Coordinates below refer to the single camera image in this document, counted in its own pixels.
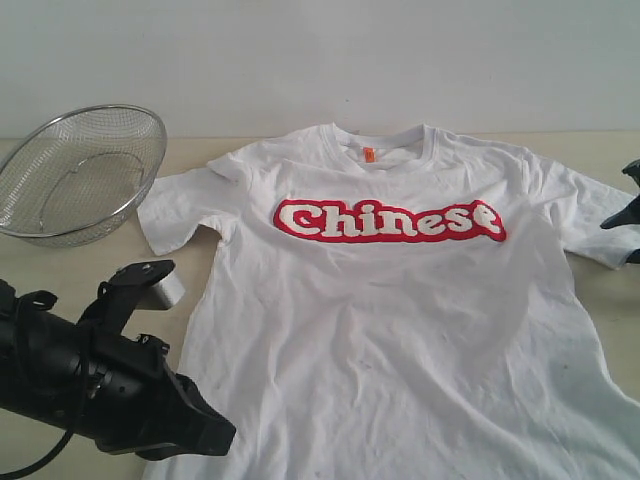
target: white t-shirt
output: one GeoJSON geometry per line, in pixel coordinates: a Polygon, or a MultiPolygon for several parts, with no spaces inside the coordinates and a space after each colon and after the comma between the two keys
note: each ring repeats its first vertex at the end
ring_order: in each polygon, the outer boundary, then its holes
{"type": "Polygon", "coordinates": [[[640,405],[563,253],[624,264],[640,235],[599,224],[631,199],[427,126],[316,126],[158,179],[157,254],[222,237],[180,371],[238,433],[145,478],[640,478],[640,405]]]}

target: short sleeve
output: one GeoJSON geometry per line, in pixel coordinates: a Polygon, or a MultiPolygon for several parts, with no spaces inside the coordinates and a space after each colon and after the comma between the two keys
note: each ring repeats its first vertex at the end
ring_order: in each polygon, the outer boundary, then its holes
{"type": "Polygon", "coordinates": [[[633,196],[528,150],[523,160],[523,181],[531,204],[554,226],[565,250],[618,268],[640,248],[637,226],[600,228],[633,196]]]}
{"type": "Polygon", "coordinates": [[[156,255],[177,250],[198,225],[229,241],[248,201],[251,170],[233,154],[206,167],[158,178],[138,207],[138,218],[156,255]]]}

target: beige table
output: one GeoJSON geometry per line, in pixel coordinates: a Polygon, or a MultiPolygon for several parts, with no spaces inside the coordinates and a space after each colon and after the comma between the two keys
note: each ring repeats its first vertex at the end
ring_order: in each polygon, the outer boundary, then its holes
{"type": "MultiPolygon", "coordinates": [[[[572,168],[631,193],[637,189],[620,169],[640,157],[640,132],[542,133],[478,135],[526,145],[572,168]]],[[[175,139],[160,175],[203,165],[207,160],[248,143],[246,139],[175,139]]],[[[13,144],[0,141],[0,155],[13,144]]],[[[217,234],[200,229],[182,250],[169,255],[187,287],[187,295],[173,310],[137,312],[125,329],[131,337],[154,334],[172,346],[169,362],[175,367],[189,312],[200,298],[209,276],[217,234]]],[[[130,219],[99,242],[66,250],[35,247],[13,238],[0,238],[0,277],[20,294],[36,289],[60,298],[55,312],[76,319],[95,298],[98,283],[119,266],[152,258],[138,220],[130,219]]],[[[578,295],[593,316],[604,344],[613,378],[630,396],[640,400],[640,266],[610,271],[594,262],[571,258],[578,295]]],[[[40,458],[58,440],[61,431],[17,415],[0,412],[0,472],[25,466],[40,458]]],[[[135,479],[143,462],[133,455],[98,452],[89,440],[75,437],[67,449],[32,478],[135,479]]]]}

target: wire mesh basket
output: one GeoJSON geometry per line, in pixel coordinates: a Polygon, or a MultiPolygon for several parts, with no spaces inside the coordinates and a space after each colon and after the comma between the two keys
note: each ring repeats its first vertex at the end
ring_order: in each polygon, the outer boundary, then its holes
{"type": "Polygon", "coordinates": [[[160,117],[133,105],[51,120],[0,162],[0,232],[50,247],[104,237],[149,192],[166,146],[160,117]]]}

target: white backdrop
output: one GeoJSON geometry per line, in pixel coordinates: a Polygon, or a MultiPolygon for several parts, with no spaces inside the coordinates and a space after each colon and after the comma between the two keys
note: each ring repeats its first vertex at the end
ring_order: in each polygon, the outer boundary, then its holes
{"type": "Polygon", "coordinates": [[[0,0],[0,137],[106,102],[171,136],[640,129],[640,2],[0,0]]]}

